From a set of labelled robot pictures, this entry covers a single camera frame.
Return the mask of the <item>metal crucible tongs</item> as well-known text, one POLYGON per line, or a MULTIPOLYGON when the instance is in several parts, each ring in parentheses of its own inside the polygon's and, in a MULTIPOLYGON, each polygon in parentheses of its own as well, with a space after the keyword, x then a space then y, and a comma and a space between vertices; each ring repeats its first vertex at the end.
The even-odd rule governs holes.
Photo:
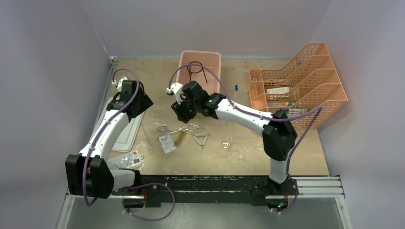
POLYGON ((197 129, 204 129, 205 126, 204 125, 196 125, 196 124, 188 124, 187 126, 183 126, 183 127, 179 127, 179 128, 172 128, 169 129, 166 125, 160 125, 157 127, 157 131, 158 132, 163 132, 164 135, 171 135, 171 134, 175 134, 175 133, 179 133, 179 132, 183 132, 183 131, 194 131, 197 129))

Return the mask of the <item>black wire tripod stand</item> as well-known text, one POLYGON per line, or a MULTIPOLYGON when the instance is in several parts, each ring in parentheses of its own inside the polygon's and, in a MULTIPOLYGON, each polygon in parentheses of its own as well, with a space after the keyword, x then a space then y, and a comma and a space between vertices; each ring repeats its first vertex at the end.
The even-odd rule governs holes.
POLYGON ((193 74, 198 74, 198 73, 202 72, 203 76, 204 76, 204 79, 205 79, 205 82, 208 83, 208 80, 207 80, 207 77, 206 77, 206 74, 205 74, 205 69, 204 69, 203 64, 201 62, 199 62, 199 61, 189 62, 188 65, 187 65, 187 71, 188 71, 189 81, 192 80, 192 75, 193 74), (200 70, 192 71, 192 67, 198 67, 198 66, 200 66, 200 70))

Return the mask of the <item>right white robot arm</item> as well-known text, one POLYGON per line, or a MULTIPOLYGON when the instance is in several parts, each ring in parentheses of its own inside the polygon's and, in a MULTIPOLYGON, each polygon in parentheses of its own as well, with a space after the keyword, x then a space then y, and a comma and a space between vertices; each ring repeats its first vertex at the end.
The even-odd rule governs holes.
POLYGON ((270 157, 269 190, 280 194, 287 188, 288 155, 298 135, 284 112, 258 111, 237 104, 223 94, 208 94, 196 81, 185 85, 173 83, 166 93, 175 97, 171 108, 178 120, 184 123, 202 114, 204 117, 233 122, 260 135, 264 152, 270 157))

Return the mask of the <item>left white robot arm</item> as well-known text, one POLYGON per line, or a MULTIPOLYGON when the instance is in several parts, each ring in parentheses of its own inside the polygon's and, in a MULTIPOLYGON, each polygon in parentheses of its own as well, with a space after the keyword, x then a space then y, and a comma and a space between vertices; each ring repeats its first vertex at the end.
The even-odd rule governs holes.
POLYGON ((102 124, 88 144, 65 161, 69 192, 92 198, 108 198, 115 190, 124 188, 130 195, 142 190, 139 173, 131 169, 110 169, 107 160, 121 132, 131 120, 153 105, 143 84, 124 80, 121 90, 107 105, 102 124))

